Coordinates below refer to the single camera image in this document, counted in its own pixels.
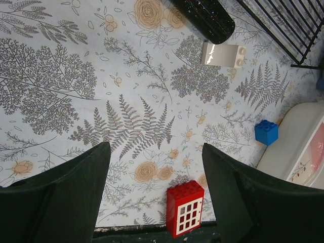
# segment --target blue lego brick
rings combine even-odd
[[[324,77],[320,77],[316,82],[316,89],[317,90],[324,90]]]
[[[267,146],[279,138],[279,126],[267,120],[263,120],[254,127],[255,139]]]

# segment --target red lego brick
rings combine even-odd
[[[167,228],[173,238],[201,225],[205,190],[189,181],[167,190]]]

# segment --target black glittery cylinder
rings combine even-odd
[[[217,0],[171,2],[214,44],[225,42],[235,30],[235,22]]]

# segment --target tree print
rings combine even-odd
[[[252,134],[247,127],[238,130],[218,123],[217,125],[207,124],[202,137],[225,153],[239,154],[244,146],[249,146]]]
[[[94,111],[94,125],[84,120],[84,128],[77,126],[69,139],[83,141],[84,145],[97,145],[100,141],[110,142],[111,151],[115,151],[122,146],[123,149],[119,156],[121,159],[130,150],[133,150],[133,158],[136,158],[143,149],[157,144],[160,149],[164,140],[170,143],[172,135],[171,128],[174,117],[167,123],[167,105],[162,115],[157,119],[155,111],[141,98],[144,106],[144,116],[141,118],[138,111],[130,106],[124,96],[120,95],[119,104],[121,115],[119,115],[110,102],[107,101],[106,111],[107,120],[100,115],[98,108]]]
[[[90,62],[68,55],[58,44],[35,51],[15,40],[0,39],[0,106],[10,115],[20,109],[36,134],[62,134],[78,120],[72,99],[93,100],[97,84]]]
[[[154,78],[155,81],[151,82],[147,87],[167,93],[172,103],[172,97],[166,85],[166,82],[168,81],[168,75],[166,75],[167,71],[161,63],[156,67],[152,66],[153,58],[149,55],[148,51],[144,52],[145,55],[143,59],[141,59],[139,56],[136,56],[133,47],[129,46],[127,42],[123,42],[120,47],[119,41],[112,37],[105,38],[104,46],[106,47],[107,52],[115,52],[117,54],[123,53],[124,56],[128,56],[128,59],[124,59],[124,64],[127,66],[131,67],[135,64],[143,66],[143,68],[137,69],[137,76],[140,77],[145,74]]]
[[[8,5],[7,10],[2,7],[0,10],[0,31],[6,34],[17,33],[26,38],[33,38],[33,34],[41,32],[43,36],[56,43],[67,42],[70,39],[73,43],[88,44],[87,36],[79,32],[77,24],[68,20],[58,21],[58,25],[47,23],[43,20],[52,15],[44,12],[45,7],[35,6],[41,1],[29,0],[19,1],[12,4],[12,1],[2,0],[0,5]],[[34,22],[34,25],[27,25],[23,21]]]
[[[285,98],[286,89],[289,82],[287,82],[287,73],[284,78],[281,79],[278,65],[276,65],[276,72],[274,78],[272,77],[272,71],[269,66],[269,61],[265,64],[264,73],[262,72],[261,65],[259,65],[258,74],[255,78],[254,69],[251,72],[250,81],[245,78],[245,82],[236,88],[236,92],[244,97],[244,101],[248,100],[248,104],[255,106],[255,111],[261,107],[261,112],[272,104],[278,104],[279,101],[283,101]]]
[[[219,74],[221,67],[202,65],[203,43],[193,35],[184,39],[174,53],[183,63],[181,68],[172,72],[171,86],[179,92],[179,97],[200,96],[204,103],[215,99],[218,103],[226,97],[229,89],[228,77]]]

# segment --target white toy sink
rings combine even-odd
[[[299,185],[324,189],[324,104],[293,107],[279,126],[279,139],[257,169]]]

